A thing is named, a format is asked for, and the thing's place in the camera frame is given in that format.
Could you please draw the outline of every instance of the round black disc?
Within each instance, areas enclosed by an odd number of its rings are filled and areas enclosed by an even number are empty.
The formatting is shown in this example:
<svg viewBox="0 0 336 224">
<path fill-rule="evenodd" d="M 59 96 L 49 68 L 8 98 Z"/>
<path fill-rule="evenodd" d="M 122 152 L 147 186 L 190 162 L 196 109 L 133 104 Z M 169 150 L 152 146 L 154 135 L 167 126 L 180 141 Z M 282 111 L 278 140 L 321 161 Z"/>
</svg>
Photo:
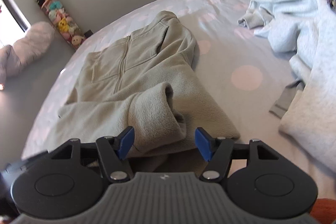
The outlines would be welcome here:
<svg viewBox="0 0 336 224">
<path fill-rule="evenodd" d="M 233 173 L 226 189 L 241 209 L 269 219 L 288 219 L 308 212 L 317 197 L 311 177 L 293 164 L 279 165 L 273 160 Z"/>
<path fill-rule="evenodd" d="M 41 219 L 60 219 L 91 208 L 102 196 L 102 179 L 71 160 L 48 160 L 20 175 L 11 189 L 20 212 Z"/>
</svg>

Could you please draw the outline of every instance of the bed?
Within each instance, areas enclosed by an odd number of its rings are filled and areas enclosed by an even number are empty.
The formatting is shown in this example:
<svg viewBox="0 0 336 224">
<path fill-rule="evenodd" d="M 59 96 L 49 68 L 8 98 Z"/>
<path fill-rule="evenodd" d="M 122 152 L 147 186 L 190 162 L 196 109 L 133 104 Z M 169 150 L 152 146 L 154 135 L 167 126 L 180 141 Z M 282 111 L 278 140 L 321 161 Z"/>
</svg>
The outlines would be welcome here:
<svg viewBox="0 0 336 224">
<path fill-rule="evenodd" d="M 293 139 L 279 133 L 279 119 L 269 113 L 283 88 L 295 79 L 288 63 L 292 55 L 274 54 L 266 39 L 237 25 L 248 3 L 249 0 L 157 0 L 104 27 L 86 40 L 61 71 L 36 117 L 22 157 L 41 151 L 86 55 L 149 24 L 159 11 L 169 10 L 196 37 L 198 46 L 192 67 L 241 133 L 240 142 L 261 139 L 313 177 L 320 198 L 336 199 L 336 175 Z M 230 173 L 245 164 L 246 161 L 234 160 Z"/>
</svg>

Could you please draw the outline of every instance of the mattress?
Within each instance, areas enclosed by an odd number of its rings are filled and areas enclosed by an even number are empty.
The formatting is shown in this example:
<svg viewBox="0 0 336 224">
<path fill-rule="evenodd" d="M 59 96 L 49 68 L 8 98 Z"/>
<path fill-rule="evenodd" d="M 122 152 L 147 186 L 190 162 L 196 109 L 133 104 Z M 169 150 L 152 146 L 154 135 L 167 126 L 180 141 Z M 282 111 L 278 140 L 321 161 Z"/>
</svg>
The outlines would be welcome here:
<svg viewBox="0 0 336 224">
<path fill-rule="evenodd" d="M 273 53 L 266 39 L 237 25 L 248 3 L 249 0 L 157 0 L 91 36 L 60 72 L 36 117 L 22 157 L 41 151 L 89 52 L 103 50 L 149 24 L 159 11 L 170 10 L 194 34 L 197 47 L 192 67 L 241 133 L 239 141 L 261 139 L 313 177 L 320 198 L 336 199 L 336 175 L 293 139 L 279 133 L 279 119 L 269 113 L 283 88 L 295 79 L 288 63 L 291 54 Z M 230 173 L 245 165 L 244 160 L 234 160 Z"/>
</svg>

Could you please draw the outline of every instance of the jacket pocket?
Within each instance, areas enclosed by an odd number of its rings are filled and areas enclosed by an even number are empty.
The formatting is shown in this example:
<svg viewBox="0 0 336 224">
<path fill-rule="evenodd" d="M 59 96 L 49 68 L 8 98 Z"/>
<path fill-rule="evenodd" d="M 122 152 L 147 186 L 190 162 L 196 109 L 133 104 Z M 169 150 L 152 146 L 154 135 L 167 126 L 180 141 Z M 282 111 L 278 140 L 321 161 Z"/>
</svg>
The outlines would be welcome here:
<svg viewBox="0 0 336 224">
<path fill-rule="evenodd" d="M 129 38 L 122 38 L 115 45 L 99 53 L 92 68 L 92 83 L 106 80 L 119 74 L 122 59 L 125 58 L 126 44 Z"/>
<path fill-rule="evenodd" d="M 156 56 L 161 49 L 168 26 L 158 22 L 148 32 L 131 38 L 126 56 L 125 70 L 136 67 Z"/>
</svg>

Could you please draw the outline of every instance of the jacket zipper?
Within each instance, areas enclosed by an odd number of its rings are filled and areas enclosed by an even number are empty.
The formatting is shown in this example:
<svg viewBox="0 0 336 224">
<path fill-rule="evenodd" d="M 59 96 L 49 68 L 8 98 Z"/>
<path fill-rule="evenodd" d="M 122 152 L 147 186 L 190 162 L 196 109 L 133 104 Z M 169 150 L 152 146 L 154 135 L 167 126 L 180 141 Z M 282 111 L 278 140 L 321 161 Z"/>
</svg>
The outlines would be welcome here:
<svg viewBox="0 0 336 224">
<path fill-rule="evenodd" d="M 127 57 L 127 53 L 128 53 L 130 43 L 131 43 L 131 37 L 126 42 L 126 51 L 125 51 L 124 57 L 122 58 L 122 60 L 120 62 L 119 75 L 118 75 L 117 83 L 115 84 L 114 93 L 116 93 L 120 88 L 120 80 L 121 80 L 121 78 L 123 77 L 123 74 L 124 74 L 124 70 L 125 70 L 125 66 L 126 66 L 126 57 Z"/>
</svg>

